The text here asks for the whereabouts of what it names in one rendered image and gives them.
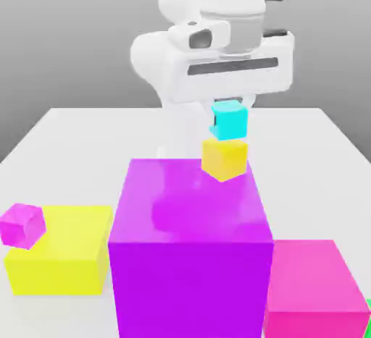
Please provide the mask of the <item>small yellow cube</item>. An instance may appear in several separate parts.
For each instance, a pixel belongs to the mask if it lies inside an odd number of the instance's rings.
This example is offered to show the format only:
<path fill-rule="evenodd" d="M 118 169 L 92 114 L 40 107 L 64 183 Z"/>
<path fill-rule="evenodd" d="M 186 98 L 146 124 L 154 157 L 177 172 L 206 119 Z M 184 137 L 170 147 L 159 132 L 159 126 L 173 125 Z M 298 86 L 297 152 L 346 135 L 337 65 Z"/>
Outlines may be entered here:
<path fill-rule="evenodd" d="M 246 173 L 248 144 L 243 140 L 209 138 L 202 143 L 201 168 L 219 182 Z"/>

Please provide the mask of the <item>large yellow box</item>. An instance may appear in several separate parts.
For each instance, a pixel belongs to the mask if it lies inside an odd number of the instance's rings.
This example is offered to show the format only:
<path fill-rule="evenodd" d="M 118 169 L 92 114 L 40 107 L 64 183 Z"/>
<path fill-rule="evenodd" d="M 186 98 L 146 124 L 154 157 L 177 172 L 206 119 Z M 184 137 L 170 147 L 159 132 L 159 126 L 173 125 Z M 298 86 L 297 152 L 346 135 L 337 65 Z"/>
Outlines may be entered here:
<path fill-rule="evenodd" d="M 44 206 L 46 233 L 4 265 L 14 295 L 100 295 L 109 268 L 110 206 Z"/>

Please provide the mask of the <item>small magenta cube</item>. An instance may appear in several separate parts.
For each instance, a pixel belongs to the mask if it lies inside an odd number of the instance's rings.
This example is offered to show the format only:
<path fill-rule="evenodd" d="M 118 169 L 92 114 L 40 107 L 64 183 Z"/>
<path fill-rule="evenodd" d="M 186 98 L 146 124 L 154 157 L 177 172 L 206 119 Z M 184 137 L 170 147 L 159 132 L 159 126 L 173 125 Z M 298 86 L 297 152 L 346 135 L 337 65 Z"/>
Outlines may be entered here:
<path fill-rule="evenodd" d="M 29 250 L 45 232 L 41 207 L 15 203 L 0 216 L 0 239 L 4 245 Z"/>

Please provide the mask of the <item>small cyan cube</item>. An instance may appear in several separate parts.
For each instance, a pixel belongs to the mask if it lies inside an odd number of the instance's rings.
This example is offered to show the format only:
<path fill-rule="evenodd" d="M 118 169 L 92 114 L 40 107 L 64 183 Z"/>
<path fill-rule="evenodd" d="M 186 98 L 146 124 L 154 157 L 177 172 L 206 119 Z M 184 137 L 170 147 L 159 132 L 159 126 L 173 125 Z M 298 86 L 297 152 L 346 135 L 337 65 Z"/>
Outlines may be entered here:
<path fill-rule="evenodd" d="M 215 101 L 212 111 L 214 124 L 209 130 L 219 141 L 247 136 L 248 109 L 238 100 Z"/>

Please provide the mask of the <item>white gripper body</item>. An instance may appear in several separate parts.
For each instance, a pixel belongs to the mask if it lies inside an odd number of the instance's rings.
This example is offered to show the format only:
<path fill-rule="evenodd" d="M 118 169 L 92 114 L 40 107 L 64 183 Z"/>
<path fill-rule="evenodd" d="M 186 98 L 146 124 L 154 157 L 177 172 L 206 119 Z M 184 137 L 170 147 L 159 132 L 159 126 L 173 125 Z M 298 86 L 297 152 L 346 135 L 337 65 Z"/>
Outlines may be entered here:
<path fill-rule="evenodd" d="M 293 33 L 271 35 L 248 56 L 183 60 L 171 76 L 175 103 L 287 91 L 293 82 Z"/>

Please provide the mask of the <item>large pink box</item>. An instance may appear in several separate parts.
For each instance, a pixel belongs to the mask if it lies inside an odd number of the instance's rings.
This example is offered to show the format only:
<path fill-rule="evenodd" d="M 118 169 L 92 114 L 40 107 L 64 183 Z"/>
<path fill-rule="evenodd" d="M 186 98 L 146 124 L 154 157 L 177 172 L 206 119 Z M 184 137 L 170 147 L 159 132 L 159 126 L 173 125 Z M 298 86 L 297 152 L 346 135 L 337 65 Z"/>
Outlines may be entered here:
<path fill-rule="evenodd" d="M 371 310 L 332 240 L 276 240 L 264 338 L 364 338 Z"/>

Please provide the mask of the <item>large purple box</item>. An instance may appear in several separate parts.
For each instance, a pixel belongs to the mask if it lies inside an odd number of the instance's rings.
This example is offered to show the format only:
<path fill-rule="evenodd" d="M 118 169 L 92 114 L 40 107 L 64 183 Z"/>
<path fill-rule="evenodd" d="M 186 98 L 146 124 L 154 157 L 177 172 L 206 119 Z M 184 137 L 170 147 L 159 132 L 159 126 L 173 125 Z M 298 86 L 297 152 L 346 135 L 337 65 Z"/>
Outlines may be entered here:
<path fill-rule="evenodd" d="M 120 338 L 261 338 L 273 239 L 251 172 L 131 160 L 108 246 Z"/>

